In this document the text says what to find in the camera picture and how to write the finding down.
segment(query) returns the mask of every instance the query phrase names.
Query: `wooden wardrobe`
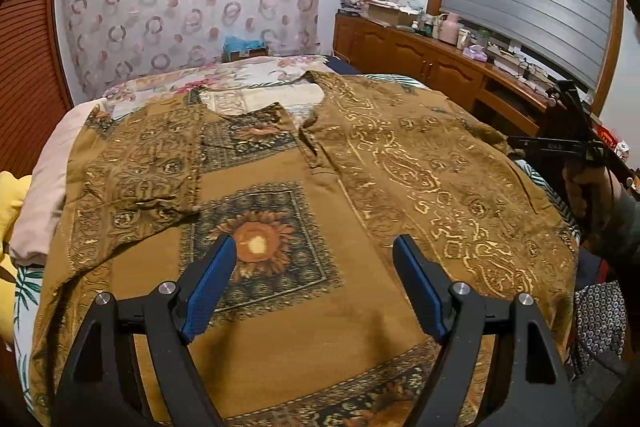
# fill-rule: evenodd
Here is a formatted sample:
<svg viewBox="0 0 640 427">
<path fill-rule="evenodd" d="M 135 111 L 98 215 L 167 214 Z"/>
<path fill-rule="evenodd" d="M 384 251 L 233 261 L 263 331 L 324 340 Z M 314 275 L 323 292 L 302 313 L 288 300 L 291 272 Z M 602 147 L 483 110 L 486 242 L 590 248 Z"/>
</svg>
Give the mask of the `wooden wardrobe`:
<svg viewBox="0 0 640 427">
<path fill-rule="evenodd" d="M 30 174 L 71 109 L 58 51 L 53 0 L 0 5 L 0 171 Z"/>
</svg>

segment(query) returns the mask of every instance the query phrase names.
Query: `purple item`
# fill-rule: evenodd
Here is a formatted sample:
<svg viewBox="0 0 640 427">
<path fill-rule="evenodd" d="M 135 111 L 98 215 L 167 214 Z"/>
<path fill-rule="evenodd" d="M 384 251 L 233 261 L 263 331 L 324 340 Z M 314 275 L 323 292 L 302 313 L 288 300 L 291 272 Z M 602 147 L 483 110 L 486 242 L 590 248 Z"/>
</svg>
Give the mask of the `purple item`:
<svg viewBox="0 0 640 427">
<path fill-rule="evenodd" d="M 479 62 L 486 62 L 486 53 L 482 50 L 482 46 L 479 44 L 474 44 L 473 46 L 469 46 L 462 51 L 462 54 L 465 57 L 472 58 L 473 60 L 478 60 Z"/>
</svg>

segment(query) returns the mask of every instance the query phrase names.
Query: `cabinet door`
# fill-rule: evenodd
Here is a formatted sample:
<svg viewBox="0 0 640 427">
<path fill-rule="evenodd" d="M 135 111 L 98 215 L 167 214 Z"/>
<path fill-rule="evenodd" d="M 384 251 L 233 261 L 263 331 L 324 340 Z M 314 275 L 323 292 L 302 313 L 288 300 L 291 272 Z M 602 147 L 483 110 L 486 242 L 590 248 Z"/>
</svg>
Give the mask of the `cabinet door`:
<svg viewBox="0 0 640 427">
<path fill-rule="evenodd" d="M 391 73 L 389 59 L 392 46 L 388 36 L 387 28 L 363 22 L 353 42 L 351 65 L 362 73 Z"/>
<path fill-rule="evenodd" d="M 393 74 L 404 74 L 425 83 L 431 73 L 435 54 L 420 38 L 396 35 Z"/>
<path fill-rule="evenodd" d="M 471 111 L 484 75 L 455 58 L 439 56 L 426 81 L 428 87 L 446 94 L 453 102 Z"/>
<path fill-rule="evenodd" d="M 354 41 L 356 21 L 354 17 L 338 15 L 335 18 L 334 54 L 346 62 L 352 61 L 351 51 Z"/>
</svg>

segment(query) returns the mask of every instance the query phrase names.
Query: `shirt sleeve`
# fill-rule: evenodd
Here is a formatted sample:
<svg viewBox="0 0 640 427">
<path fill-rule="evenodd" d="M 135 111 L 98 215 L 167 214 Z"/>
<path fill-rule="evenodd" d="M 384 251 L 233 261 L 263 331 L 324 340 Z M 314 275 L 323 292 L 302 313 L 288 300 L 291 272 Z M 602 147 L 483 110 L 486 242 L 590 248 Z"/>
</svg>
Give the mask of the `shirt sleeve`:
<svg viewBox="0 0 640 427">
<path fill-rule="evenodd" d="M 626 190 L 613 209 L 611 219 L 602 229 L 591 253 L 611 266 L 640 266 L 640 203 Z"/>
</svg>

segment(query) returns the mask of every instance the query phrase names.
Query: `yellow cushion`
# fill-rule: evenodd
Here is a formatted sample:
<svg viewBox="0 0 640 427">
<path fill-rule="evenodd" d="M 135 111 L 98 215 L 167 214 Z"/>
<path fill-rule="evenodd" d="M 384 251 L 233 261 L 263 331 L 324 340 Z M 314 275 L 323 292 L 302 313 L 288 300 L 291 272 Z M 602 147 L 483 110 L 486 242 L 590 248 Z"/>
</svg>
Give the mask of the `yellow cushion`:
<svg viewBox="0 0 640 427">
<path fill-rule="evenodd" d="M 14 342 L 14 294 L 15 283 L 6 281 L 7 272 L 16 277 L 16 269 L 7 254 L 0 253 L 0 337 L 7 344 Z"/>
<path fill-rule="evenodd" d="M 0 253 L 4 236 L 20 214 L 30 184 L 31 176 L 17 180 L 11 172 L 0 172 Z"/>
<path fill-rule="evenodd" d="M 16 270 L 11 259 L 2 251 L 2 244 L 8 242 L 10 230 L 20 214 L 22 202 L 31 183 L 31 176 L 19 180 L 7 171 L 0 172 L 0 337 L 11 344 L 14 341 L 14 279 Z"/>
</svg>

